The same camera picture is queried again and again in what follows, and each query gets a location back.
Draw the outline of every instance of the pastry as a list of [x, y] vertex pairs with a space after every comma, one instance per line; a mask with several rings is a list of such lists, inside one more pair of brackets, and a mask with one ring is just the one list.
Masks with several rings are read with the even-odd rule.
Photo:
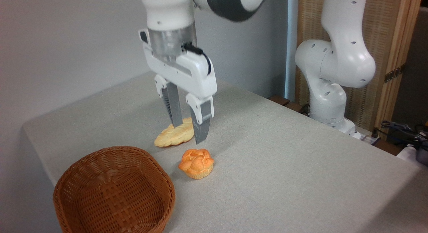
[[179, 145], [189, 141], [193, 135], [192, 118], [183, 119], [183, 124], [174, 128], [172, 124], [164, 129], [154, 140], [154, 145], [158, 147], [167, 147], [170, 145]]
[[206, 149], [189, 149], [182, 157], [179, 169], [184, 171], [188, 177], [201, 179], [210, 174], [213, 169], [214, 160]]

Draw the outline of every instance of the woven screen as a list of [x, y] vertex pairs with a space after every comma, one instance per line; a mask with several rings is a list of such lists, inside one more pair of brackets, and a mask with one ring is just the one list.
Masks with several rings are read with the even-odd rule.
[[[321, 12], [324, 0], [299, 0], [298, 9], [298, 45], [307, 39], [330, 41], [327, 32], [321, 26]], [[345, 117], [357, 126], [373, 129], [380, 107], [392, 108], [398, 92], [400, 76], [391, 80], [396, 90], [384, 89], [385, 75], [404, 63], [408, 44], [414, 28], [417, 0], [367, 0], [362, 22], [365, 45], [376, 62], [376, 73], [372, 81], [361, 89], [346, 88], [347, 107]], [[296, 101], [303, 105], [309, 103], [309, 89], [306, 79], [297, 68]]]

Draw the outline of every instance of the cable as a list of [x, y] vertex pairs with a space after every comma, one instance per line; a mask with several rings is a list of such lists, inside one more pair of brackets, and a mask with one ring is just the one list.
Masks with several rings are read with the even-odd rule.
[[192, 42], [187, 42], [187, 43], [183, 44], [182, 48], [187, 50], [187, 51], [196, 53], [197, 55], [203, 55], [205, 57], [205, 59], [207, 60], [207, 64], [208, 64], [208, 74], [207, 75], [209, 75], [211, 73], [210, 59], [208, 58], [208, 56], [204, 53], [204, 51], [202, 49], [200, 49], [199, 47], [193, 46]]
[[375, 130], [377, 130], [378, 132], [380, 132], [382, 134], [385, 134], [387, 137], [390, 137], [390, 138], [392, 138], [394, 140], [401, 141], [401, 142], [413, 145], [413, 147], [415, 149], [416, 149], [416, 147], [420, 147], [420, 148], [424, 149], [425, 151], [428, 151], [428, 148], [425, 147], [424, 143], [421, 143], [419, 140], [414, 140], [414, 141], [404, 140], [404, 139], [400, 139], [400, 138], [391, 136], [391, 134], [385, 133], [385, 132], [381, 131], [379, 128], [375, 128]]

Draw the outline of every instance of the brown basket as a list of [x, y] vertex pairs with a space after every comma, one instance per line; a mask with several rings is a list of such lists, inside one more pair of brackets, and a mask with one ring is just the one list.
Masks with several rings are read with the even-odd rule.
[[176, 194], [148, 152], [115, 146], [81, 158], [61, 176], [53, 203], [63, 232], [162, 232]]

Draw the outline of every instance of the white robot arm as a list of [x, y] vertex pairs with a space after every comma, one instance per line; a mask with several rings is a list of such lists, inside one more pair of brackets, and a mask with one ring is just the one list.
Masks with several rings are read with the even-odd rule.
[[213, 94], [217, 91], [214, 67], [197, 48], [195, 6], [213, 11], [231, 21], [244, 21], [263, 0], [142, 0], [147, 11], [147, 27], [140, 31], [144, 54], [156, 73], [159, 97], [164, 99], [174, 127], [182, 124], [177, 86], [186, 90], [191, 108], [196, 143], [208, 135], [214, 117]]
[[354, 137], [344, 117], [346, 94], [340, 85], [361, 88], [375, 74], [375, 61], [362, 38], [365, 0], [324, 0], [321, 24], [331, 42], [306, 40], [296, 51], [310, 91], [310, 117]]

